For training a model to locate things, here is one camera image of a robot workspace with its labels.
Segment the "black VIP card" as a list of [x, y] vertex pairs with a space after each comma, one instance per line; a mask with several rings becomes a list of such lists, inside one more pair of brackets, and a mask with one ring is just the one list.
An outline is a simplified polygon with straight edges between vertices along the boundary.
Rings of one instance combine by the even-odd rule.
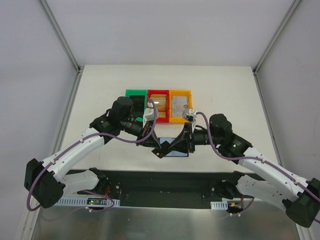
[[162, 159], [172, 152], [171, 144], [168, 141], [164, 141], [160, 148], [154, 148], [151, 152], [159, 159]]

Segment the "gold VIP card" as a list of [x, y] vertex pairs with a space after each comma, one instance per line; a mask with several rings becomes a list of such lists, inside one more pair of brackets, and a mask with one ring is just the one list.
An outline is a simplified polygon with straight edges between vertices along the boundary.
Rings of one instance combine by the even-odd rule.
[[166, 118], [167, 117], [167, 113], [165, 111], [159, 111], [158, 112], [158, 119], [160, 118]]

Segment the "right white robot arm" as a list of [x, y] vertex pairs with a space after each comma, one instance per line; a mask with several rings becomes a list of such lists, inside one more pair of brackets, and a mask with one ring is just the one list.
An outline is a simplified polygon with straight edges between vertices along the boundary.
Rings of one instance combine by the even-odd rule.
[[232, 200], [239, 194], [251, 196], [276, 206], [296, 224], [309, 228], [320, 212], [320, 181], [307, 180], [282, 166], [272, 163], [253, 145], [235, 134], [232, 124], [224, 114], [205, 118], [206, 127], [196, 125], [200, 111], [187, 109], [182, 117], [186, 130], [177, 141], [186, 142], [186, 150], [192, 153], [197, 145], [211, 145], [220, 158], [246, 168], [262, 180], [234, 171], [231, 176], [214, 186], [221, 198]]

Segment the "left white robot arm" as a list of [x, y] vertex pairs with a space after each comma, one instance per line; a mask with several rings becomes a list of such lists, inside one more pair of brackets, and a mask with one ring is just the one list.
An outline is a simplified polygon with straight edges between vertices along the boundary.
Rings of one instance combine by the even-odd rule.
[[113, 139], [138, 146], [147, 142], [159, 146], [155, 138], [155, 126], [159, 116], [155, 102], [149, 99], [142, 122], [131, 119], [133, 108], [134, 102], [131, 98], [119, 97], [110, 109], [95, 118], [67, 147], [41, 161], [35, 158], [30, 160], [26, 165], [24, 178], [24, 187], [28, 190], [27, 209], [30, 212], [38, 209], [31, 206], [32, 198], [37, 200], [40, 207], [50, 208], [69, 192], [90, 190], [96, 195], [102, 194], [107, 187], [107, 180], [96, 168], [72, 174], [70, 177], [66, 174], [91, 152]]

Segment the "black card holder wallet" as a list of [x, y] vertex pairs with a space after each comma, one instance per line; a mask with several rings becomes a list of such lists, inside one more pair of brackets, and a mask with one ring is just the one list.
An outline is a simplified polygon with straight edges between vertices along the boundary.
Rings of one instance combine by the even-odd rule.
[[[164, 142], [172, 143], [175, 140], [174, 137], [160, 137], [159, 142], [162, 144]], [[186, 148], [183, 146], [182, 143], [179, 143], [178, 145], [174, 146], [172, 148], [172, 151], [169, 152], [164, 156], [165, 158], [176, 158], [176, 157], [182, 157], [187, 158], [189, 157], [189, 153], [186, 152]]]

